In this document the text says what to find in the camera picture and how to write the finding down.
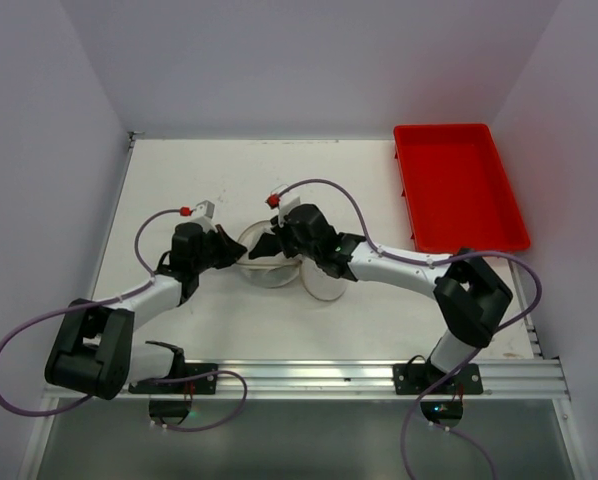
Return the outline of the white mesh laundry bag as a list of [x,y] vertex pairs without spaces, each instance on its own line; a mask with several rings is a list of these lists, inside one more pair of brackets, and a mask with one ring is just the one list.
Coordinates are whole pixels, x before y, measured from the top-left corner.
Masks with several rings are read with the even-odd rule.
[[236,265],[250,283],[262,288],[281,288],[299,280],[304,290],[321,302],[337,301],[347,290],[344,280],[327,276],[314,261],[302,256],[289,259],[277,254],[251,260],[245,254]]

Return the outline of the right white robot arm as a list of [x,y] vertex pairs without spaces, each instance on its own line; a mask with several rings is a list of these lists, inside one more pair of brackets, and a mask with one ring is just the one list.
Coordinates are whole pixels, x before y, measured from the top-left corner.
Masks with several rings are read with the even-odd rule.
[[331,278],[387,284],[435,300],[447,330],[428,357],[424,379],[440,393],[459,382],[458,366],[468,356],[489,346],[513,299],[510,288],[480,257],[452,261],[448,255],[372,248],[362,235],[336,231],[314,204],[272,219],[248,256],[277,254],[310,259]]

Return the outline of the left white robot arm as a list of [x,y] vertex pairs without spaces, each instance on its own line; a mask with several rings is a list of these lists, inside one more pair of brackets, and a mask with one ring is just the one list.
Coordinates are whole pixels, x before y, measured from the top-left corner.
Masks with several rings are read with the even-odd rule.
[[190,300],[202,273],[230,267],[246,253],[219,225],[177,225],[145,288],[109,302],[77,299],[69,305],[46,362],[46,382],[104,400],[127,384],[180,390],[187,381],[183,349],[160,341],[138,343],[134,331]]

